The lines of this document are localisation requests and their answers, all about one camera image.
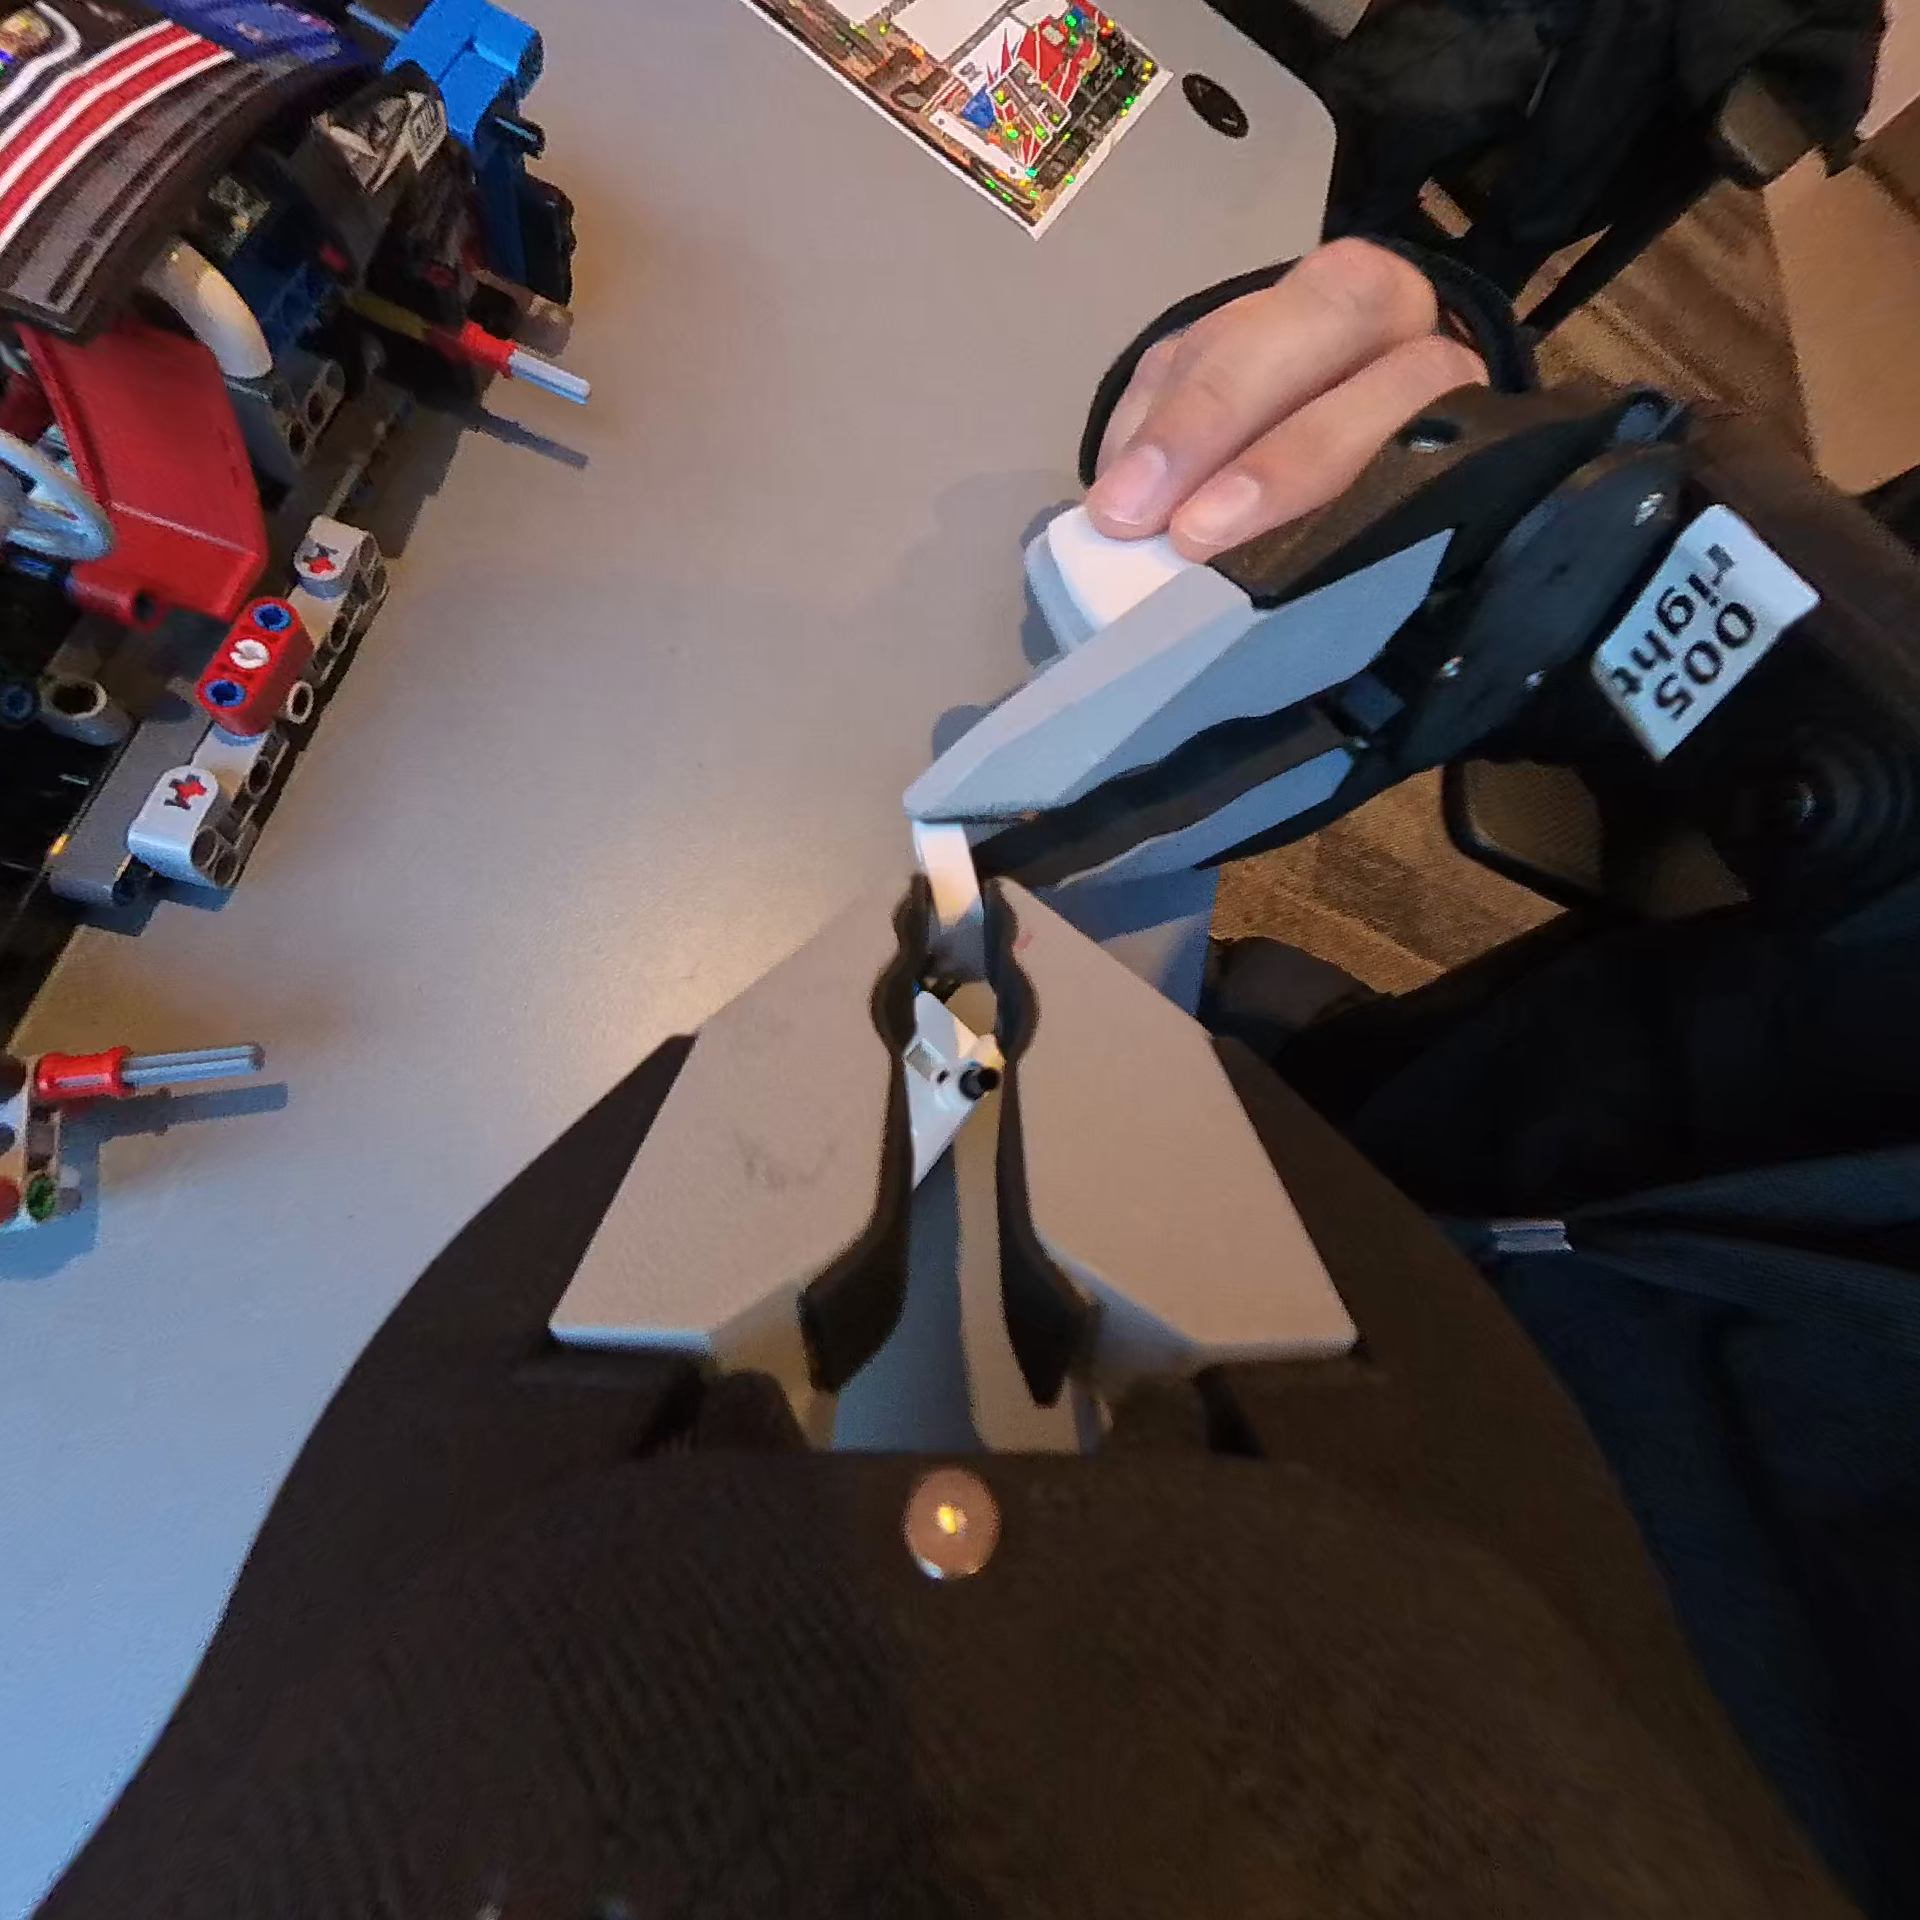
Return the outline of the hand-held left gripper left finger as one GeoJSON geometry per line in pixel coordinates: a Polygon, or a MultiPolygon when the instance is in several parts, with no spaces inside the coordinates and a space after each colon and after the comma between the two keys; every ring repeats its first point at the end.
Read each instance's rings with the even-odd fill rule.
{"type": "Polygon", "coordinates": [[[865,894],[691,1041],[552,1338],[840,1397],[908,1296],[932,889],[865,894]]]}

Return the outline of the person's dark clothing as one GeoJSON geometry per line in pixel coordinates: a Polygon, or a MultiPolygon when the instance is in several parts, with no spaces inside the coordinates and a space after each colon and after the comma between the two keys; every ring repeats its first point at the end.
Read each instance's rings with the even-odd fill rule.
{"type": "Polygon", "coordinates": [[[1412,994],[1226,939],[1200,1010],[1501,1296],[1747,1752],[1866,1916],[1917,1916],[1917,886],[1566,914],[1412,994]]]}

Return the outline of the toy brick car chassis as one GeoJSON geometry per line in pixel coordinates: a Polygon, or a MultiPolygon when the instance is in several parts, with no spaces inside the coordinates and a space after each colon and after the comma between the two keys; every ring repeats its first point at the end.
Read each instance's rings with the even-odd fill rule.
{"type": "Polygon", "coordinates": [[[88,914],[243,878],[416,414],[586,403],[538,80],[479,0],[0,9],[4,1037],[88,914]]]}

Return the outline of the person's right forearm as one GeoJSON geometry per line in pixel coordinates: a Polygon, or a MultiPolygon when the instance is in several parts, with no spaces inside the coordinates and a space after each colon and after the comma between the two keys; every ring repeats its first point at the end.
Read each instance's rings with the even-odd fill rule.
{"type": "Polygon", "coordinates": [[[1304,80],[1331,113],[1330,237],[1383,242],[1438,287],[1494,389],[1718,179],[1711,120],[1775,46],[1880,64],[1880,0],[1372,6],[1304,80]]]}

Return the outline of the blue and white brick panel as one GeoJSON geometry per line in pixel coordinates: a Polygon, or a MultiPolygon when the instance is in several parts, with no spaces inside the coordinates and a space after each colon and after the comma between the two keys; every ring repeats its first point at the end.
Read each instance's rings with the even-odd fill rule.
{"type": "Polygon", "coordinates": [[[912,1123],[912,1190],[919,1190],[981,1100],[1000,1088],[998,998],[984,983],[932,983],[913,994],[913,1028],[901,1049],[912,1123]]]}

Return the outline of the person's right hand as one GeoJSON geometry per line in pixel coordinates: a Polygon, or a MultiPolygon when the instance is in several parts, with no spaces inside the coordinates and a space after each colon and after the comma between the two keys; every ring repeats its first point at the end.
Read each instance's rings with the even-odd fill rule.
{"type": "Polygon", "coordinates": [[[1412,420],[1487,382],[1426,273],[1331,242],[1144,357],[1086,512],[1105,539],[1207,563],[1326,509],[1412,420]]]}

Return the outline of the grey desk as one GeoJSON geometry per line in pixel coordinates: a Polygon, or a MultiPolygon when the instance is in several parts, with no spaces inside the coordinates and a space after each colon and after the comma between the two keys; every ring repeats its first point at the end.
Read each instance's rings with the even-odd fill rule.
{"type": "Polygon", "coordinates": [[[1045,237],[751,6],[514,9],[591,403],[459,428],[226,907],[88,927],[22,1037],[267,1043],[280,1100],[112,1110],[4,1260],[4,1802],[65,1804],[14,1831],[137,1765],[437,1244],[893,869],[1112,354],[1319,222],[1326,113],[1207,6],[1112,6],[1170,83],[1045,237]]]}

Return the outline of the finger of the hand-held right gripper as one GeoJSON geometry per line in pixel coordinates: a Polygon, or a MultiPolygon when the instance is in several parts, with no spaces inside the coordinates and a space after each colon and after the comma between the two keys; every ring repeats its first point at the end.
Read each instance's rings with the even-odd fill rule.
{"type": "Polygon", "coordinates": [[[1326,697],[1389,644],[1426,602],[1451,530],[1258,608],[1167,539],[1045,530],[1027,589],[1060,653],[908,786],[913,826],[1060,812],[1161,768],[1200,732],[1326,697]]]}
{"type": "Polygon", "coordinates": [[[1330,718],[1226,722],[1167,756],[1124,768],[1116,755],[1055,803],[1019,803],[1014,826],[973,844],[973,869],[1027,889],[1195,873],[1326,803],[1353,762],[1330,718]]]}

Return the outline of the holographic sticker sheet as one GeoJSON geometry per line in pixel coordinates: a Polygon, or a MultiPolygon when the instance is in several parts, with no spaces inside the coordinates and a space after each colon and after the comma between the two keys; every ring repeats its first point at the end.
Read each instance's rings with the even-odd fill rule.
{"type": "Polygon", "coordinates": [[[1087,0],[756,0],[752,14],[1032,237],[1170,83],[1087,0]]]}

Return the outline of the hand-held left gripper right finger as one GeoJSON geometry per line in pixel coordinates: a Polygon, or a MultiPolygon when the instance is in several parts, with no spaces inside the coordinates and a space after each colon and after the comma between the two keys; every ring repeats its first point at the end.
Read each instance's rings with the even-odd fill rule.
{"type": "Polygon", "coordinates": [[[991,880],[998,1266],[1027,1397],[1319,1361],[1356,1325],[1214,1037],[1019,880],[991,880]]]}

